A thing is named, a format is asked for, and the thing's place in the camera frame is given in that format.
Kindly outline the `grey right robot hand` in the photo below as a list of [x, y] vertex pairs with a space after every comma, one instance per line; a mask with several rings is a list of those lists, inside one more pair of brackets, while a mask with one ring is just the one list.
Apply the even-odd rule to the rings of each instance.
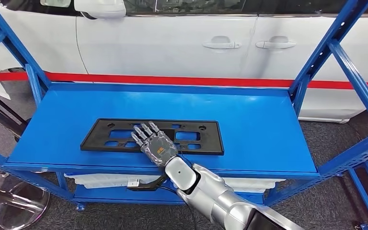
[[159, 168], [165, 167], [178, 155], [176, 145], [152, 121], [149, 121], [148, 125], [141, 123], [140, 126], [133, 126], [133, 129], [132, 138], [140, 150]]

